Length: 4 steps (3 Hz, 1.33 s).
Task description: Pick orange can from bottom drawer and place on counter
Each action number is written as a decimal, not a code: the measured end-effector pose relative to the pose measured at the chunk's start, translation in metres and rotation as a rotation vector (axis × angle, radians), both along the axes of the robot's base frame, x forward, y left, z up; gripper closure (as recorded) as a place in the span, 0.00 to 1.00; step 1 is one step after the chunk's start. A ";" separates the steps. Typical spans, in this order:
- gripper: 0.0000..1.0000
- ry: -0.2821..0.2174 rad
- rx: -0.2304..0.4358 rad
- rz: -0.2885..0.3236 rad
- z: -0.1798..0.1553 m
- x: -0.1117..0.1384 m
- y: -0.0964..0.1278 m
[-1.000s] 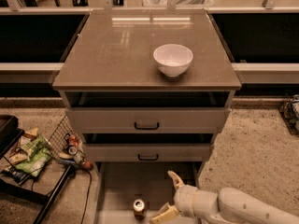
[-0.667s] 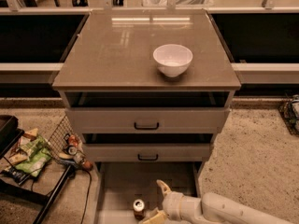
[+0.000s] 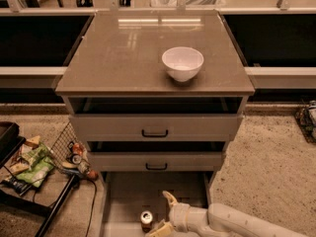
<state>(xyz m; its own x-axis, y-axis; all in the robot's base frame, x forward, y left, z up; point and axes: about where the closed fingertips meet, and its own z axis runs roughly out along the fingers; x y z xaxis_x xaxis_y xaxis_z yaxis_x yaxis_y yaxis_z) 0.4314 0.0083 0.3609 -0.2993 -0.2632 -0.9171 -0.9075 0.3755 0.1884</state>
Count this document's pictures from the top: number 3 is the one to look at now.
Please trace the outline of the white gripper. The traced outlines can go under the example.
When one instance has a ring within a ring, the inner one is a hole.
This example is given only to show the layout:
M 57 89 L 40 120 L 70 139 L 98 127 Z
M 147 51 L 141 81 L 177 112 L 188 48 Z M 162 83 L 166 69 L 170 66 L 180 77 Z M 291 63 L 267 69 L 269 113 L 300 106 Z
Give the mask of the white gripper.
M 145 237 L 169 237 L 177 232 L 193 232 L 199 237 L 206 237 L 209 230 L 208 212 L 205 208 L 191 206 L 187 203 L 178 203 L 177 199 L 168 191 L 162 192 L 169 205 L 169 219 L 160 221 Z

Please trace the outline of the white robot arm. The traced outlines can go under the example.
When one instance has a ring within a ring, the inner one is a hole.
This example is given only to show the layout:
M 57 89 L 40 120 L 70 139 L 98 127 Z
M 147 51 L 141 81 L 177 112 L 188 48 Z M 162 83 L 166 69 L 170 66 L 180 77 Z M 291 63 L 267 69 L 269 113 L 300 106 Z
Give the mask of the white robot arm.
M 200 208 L 178 202 L 162 192 L 169 204 L 169 220 L 161 220 L 145 237 L 171 237 L 174 232 L 195 233 L 199 237 L 308 237 L 222 203 Z

